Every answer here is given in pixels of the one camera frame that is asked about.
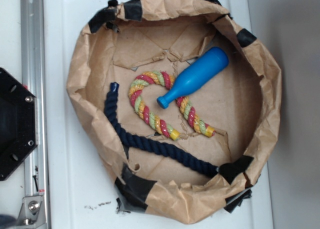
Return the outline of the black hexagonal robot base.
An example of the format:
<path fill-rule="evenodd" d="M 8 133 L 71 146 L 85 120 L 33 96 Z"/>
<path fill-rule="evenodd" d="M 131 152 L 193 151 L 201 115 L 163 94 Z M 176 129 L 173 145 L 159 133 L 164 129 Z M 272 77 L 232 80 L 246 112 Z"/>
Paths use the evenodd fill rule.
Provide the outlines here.
<path fill-rule="evenodd" d="M 7 180 L 37 146 L 35 96 L 0 69 L 0 180 Z"/>

